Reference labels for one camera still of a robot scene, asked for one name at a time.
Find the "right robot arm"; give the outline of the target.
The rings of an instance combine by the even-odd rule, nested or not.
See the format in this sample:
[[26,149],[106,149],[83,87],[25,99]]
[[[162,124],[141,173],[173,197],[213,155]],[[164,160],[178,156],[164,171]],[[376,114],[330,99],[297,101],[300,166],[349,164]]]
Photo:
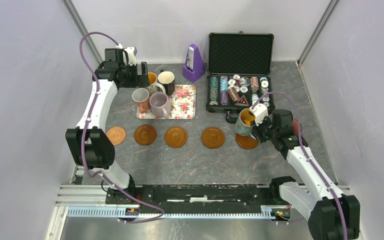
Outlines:
[[269,199],[275,204],[291,204],[307,221],[314,240],[356,240],[360,236],[359,200],[345,194],[322,170],[301,135],[300,124],[293,124],[289,110],[268,109],[258,104],[249,108],[252,135],[261,143],[270,141],[296,170],[306,186],[292,177],[271,181]]

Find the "woven rattan coaster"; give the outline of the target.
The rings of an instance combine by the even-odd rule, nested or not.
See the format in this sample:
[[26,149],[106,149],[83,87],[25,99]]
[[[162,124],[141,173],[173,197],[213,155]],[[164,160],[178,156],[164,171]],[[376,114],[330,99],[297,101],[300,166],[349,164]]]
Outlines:
[[110,142],[116,146],[122,143],[126,138],[126,131],[120,126],[114,126],[106,132]]

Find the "wooden coaster two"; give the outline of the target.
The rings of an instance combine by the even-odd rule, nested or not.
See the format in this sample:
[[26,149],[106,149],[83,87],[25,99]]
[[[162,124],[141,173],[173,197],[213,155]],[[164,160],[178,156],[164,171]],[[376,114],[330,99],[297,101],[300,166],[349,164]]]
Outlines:
[[235,136],[235,141],[239,147],[245,150],[252,150],[259,145],[259,141],[250,135],[243,136],[237,133]]

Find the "blue mug orange inside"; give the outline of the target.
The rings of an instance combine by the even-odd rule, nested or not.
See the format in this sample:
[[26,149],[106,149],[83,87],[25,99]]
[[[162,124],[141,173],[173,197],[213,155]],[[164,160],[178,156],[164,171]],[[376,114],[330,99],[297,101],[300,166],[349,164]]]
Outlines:
[[250,109],[249,108],[243,109],[238,115],[235,122],[236,133],[240,136],[251,137],[257,140],[257,138],[252,134],[253,128],[251,126],[251,123],[254,120],[255,120],[255,116],[250,114]]

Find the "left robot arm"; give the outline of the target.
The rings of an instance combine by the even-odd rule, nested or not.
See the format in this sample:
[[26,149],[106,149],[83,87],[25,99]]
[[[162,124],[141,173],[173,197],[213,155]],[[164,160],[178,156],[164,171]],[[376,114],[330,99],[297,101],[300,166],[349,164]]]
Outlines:
[[107,48],[105,60],[92,70],[92,91],[84,114],[75,128],[66,130],[65,139],[77,166],[90,177],[101,177],[109,187],[118,190],[125,204],[137,198],[130,174],[115,161],[115,146],[105,133],[110,106],[120,88],[147,87],[146,62],[137,63],[134,46]]

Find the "wooden coaster three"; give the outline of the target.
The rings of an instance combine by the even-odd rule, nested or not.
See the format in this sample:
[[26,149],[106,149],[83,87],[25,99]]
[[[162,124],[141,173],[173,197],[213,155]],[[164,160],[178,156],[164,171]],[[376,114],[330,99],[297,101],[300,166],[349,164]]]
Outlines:
[[171,148],[180,148],[187,140],[188,133],[180,126],[170,127],[164,134],[164,141]]

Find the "wooden coaster one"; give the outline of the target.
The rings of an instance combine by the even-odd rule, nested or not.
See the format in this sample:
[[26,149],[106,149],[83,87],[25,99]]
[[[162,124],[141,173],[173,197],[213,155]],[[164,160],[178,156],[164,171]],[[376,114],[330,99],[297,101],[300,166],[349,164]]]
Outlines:
[[152,144],[157,138],[157,130],[153,125],[140,125],[134,132],[134,140],[137,144],[147,146]]

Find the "floral tray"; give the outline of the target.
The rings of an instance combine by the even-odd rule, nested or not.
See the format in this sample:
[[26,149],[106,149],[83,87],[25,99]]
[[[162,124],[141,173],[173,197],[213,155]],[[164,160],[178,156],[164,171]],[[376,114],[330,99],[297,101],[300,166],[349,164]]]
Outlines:
[[197,89],[193,84],[176,84],[175,90],[168,97],[171,104],[171,111],[168,114],[169,120],[188,120],[196,115]]

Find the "wooden coaster four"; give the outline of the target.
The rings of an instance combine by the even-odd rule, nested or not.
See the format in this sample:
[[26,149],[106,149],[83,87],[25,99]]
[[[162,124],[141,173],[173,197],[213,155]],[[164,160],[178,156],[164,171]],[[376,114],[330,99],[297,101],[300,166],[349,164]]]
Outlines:
[[201,134],[201,142],[209,149],[217,149],[224,144],[225,134],[217,127],[208,127]]

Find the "pink mug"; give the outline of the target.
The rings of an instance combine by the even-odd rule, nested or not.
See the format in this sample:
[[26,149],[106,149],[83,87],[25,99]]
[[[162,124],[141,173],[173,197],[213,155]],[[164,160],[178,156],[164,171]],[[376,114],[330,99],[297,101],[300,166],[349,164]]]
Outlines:
[[303,129],[301,123],[297,119],[295,119],[295,118],[292,119],[291,123],[292,123],[292,127],[293,127],[293,134],[294,135],[301,134],[302,133],[302,129]]

